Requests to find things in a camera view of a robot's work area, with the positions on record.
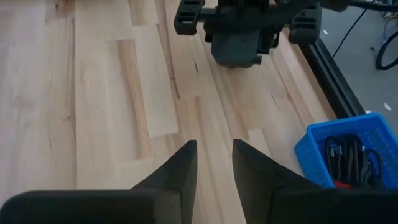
wire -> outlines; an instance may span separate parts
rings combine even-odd
[[[333,60],[337,54],[337,52],[340,50],[340,47],[343,45],[344,41],[346,40],[348,34],[351,32],[351,30],[353,30],[354,26],[358,23],[358,21],[362,18],[362,16],[365,14],[365,12],[368,10],[368,8],[366,8],[364,11],[362,11],[361,15],[359,15],[359,17],[355,20],[354,24],[351,26],[351,28],[349,28],[348,32],[346,33],[346,35],[343,37],[343,40],[341,40],[340,44],[338,45],[337,49],[335,50],[335,53],[333,54],[333,56],[331,56],[331,60]]]
[[[376,57],[376,68],[377,68],[377,69],[382,70],[382,71],[386,71],[386,70],[388,70],[388,69],[390,69],[390,68],[392,68],[392,67],[398,65],[398,58],[395,59],[392,63],[390,63],[389,65],[386,65],[386,66],[383,66],[382,63],[381,63],[382,58],[383,58],[383,55],[384,55],[384,52],[385,52],[386,49],[387,49],[387,46],[388,46],[388,45],[390,44],[390,42],[391,42],[392,40],[394,40],[394,38],[396,38],[397,36],[398,36],[398,31],[395,32],[394,34],[392,34],[392,35],[387,39],[387,41],[383,44],[383,46],[381,46],[381,48],[380,48],[380,50],[379,50],[379,53],[377,53],[377,57]]]
[[[373,11],[381,12],[398,12],[398,5],[388,5],[388,4],[374,4],[372,2],[354,0],[350,3],[350,6],[360,7],[362,9],[370,9]]]
[[[373,149],[366,149],[355,134],[325,139],[325,165],[337,187],[383,188],[381,156]]]

paper scrap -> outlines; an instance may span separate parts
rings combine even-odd
[[[387,103],[384,103],[384,107],[385,107],[387,110],[389,110],[389,111],[392,110],[391,107],[390,107]]]

gray floor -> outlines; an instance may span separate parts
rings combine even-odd
[[[321,38],[331,55],[361,12],[362,9],[355,7],[341,13],[323,10]],[[367,11],[345,40],[335,56],[335,62],[363,108],[382,114],[398,135],[398,65],[385,72],[376,70],[376,53],[371,50],[371,47],[376,50],[381,47],[386,21],[381,13]],[[387,36],[397,30],[397,23],[390,22]],[[391,63],[398,57],[396,49],[398,38],[388,46],[384,64]]]

wood grain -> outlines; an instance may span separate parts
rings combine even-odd
[[[32,189],[128,189],[198,143],[193,223],[244,223],[232,143],[302,174],[294,146],[333,119],[285,33],[262,65],[218,66],[174,33],[176,0],[0,1],[0,202]],[[216,1],[206,1],[215,6]]]

blue plastic basket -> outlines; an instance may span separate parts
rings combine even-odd
[[[344,134],[358,135],[367,149],[380,154],[384,186],[398,189],[398,143],[384,118],[376,113],[309,125],[295,146],[305,177],[322,187],[335,187],[324,162],[325,139]]]

